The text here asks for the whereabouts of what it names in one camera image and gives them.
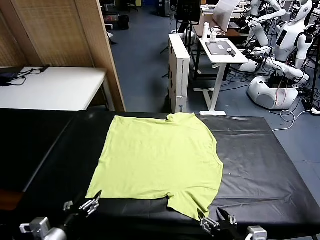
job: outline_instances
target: wooden panel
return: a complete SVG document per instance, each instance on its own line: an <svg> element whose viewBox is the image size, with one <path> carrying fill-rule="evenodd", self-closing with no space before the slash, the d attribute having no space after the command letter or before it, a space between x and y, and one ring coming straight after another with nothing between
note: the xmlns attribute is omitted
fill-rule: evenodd
<svg viewBox="0 0 320 240"><path fill-rule="evenodd" d="M92 67L73 0L11 0L43 64Z"/></svg>
<svg viewBox="0 0 320 240"><path fill-rule="evenodd" d="M0 66L24 66L28 64L7 22L0 11Z"/></svg>
<svg viewBox="0 0 320 240"><path fill-rule="evenodd" d="M43 66L32 42L30 41L27 32L22 25L11 0L0 0L0 9L3 13L6 23L20 46L28 63L25 66Z"/></svg>
<svg viewBox="0 0 320 240"><path fill-rule="evenodd" d="M115 110L126 111L116 65L98 0L75 0L91 56L96 68L107 69L107 79Z"/></svg>

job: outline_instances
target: white box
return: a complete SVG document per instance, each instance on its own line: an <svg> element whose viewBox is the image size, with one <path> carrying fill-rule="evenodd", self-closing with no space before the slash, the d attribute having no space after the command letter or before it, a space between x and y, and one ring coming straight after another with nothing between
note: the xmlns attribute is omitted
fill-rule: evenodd
<svg viewBox="0 0 320 240"><path fill-rule="evenodd" d="M169 34L169 98L173 113L186 112L190 55L179 34Z"/></svg>

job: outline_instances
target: t-shirt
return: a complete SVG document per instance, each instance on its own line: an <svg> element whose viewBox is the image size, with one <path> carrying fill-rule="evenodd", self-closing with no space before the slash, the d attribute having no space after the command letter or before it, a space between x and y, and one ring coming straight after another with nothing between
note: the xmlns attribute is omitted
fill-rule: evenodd
<svg viewBox="0 0 320 240"><path fill-rule="evenodd" d="M215 199L223 174L217 141L194 113L167 120L115 116L87 198L159 199L199 220Z"/></svg>

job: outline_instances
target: power cord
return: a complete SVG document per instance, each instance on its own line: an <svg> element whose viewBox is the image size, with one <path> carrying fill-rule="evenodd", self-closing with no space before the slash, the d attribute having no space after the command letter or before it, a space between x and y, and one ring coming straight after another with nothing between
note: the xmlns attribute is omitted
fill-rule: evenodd
<svg viewBox="0 0 320 240"><path fill-rule="evenodd" d="M240 88L244 88L244 87L248 87L248 86L250 86L250 84L243 85L243 86L238 86L238 87L234 87L234 88L229 88L229 89L225 89L225 90L221 90L220 92L225 92L225 91L240 89Z"/></svg>
<svg viewBox="0 0 320 240"><path fill-rule="evenodd" d="M282 115L283 112L288 112L288 113L289 113L288 115L292 115L292 116L293 116L293 120L286 120L286 119L284 119L284 117L283 117L283 115ZM292 126L295 124L296 120L300 117L301 114L310 113L310 112L312 112L312 111L311 111L311 110L302 111L302 112L300 112L299 115L296 117L295 114L294 114L292 111L282 110L282 111L280 112L280 117L281 117L285 122L291 123L291 125L290 125L289 127L286 127L286 128L278 128L278 129L274 129L274 130L272 130L272 131L275 132L275 131L281 131L281 130L288 130L288 129L292 128Z"/></svg>
<svg viewBox="0 0 320 240"><path fill-rule="evenodd" d="M301 97L302 97L302 96L299 97L299 100L298 100L297 105L296 105L295 108L291 111L292 113L298 108L299 103L300 103L300 100L301 100ZM278 115L278 116L281 115L281 113L276 113L276 112L273 112L273 111L269 111L269 113L274 114L274 115Z"/></svg>
<svg viewBox="0 0 320 240"><path fill-rule="evenodd" d="M25 82L27 80L26 76L41 74L44 71L46 71L49 67L50 67L50 65L46 65L46 66L44 66L42 68L36 68L36 69L31 68L28 71L19 72L17 76L12 77L12 78L6 80L5 82L1 82L0 83L0 87L22 86L23 84L25 84ZM21 83L18 83L18 84L17 83L12 83L12 81L21 80L21 79L23 80Z"/></svg>

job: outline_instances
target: black tablecloth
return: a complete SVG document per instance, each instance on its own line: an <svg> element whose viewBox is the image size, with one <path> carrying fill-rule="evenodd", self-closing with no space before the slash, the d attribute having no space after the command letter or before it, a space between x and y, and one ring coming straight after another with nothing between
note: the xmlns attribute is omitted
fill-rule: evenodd
<svg viewBox="0 0 320 240"><path fill-rule="evenodd" d="M22 192L76 112L0 109L0 189Z"/></svg>
<svg viewBox="0 0 320 240"><path fill-rule="evenodd" d="M86 193L114 115L164 119L165 114L79 112L62 134L18 206L54 219L64 202ZM292 238L320 232L320 208L262 117L198 116L217 140L224 163L222 184L211 204L235 215L240 228L260 225L270 238ZM118 236L133 229L200 236L199 222L157 200L101 199L89 232Z"/></svg>

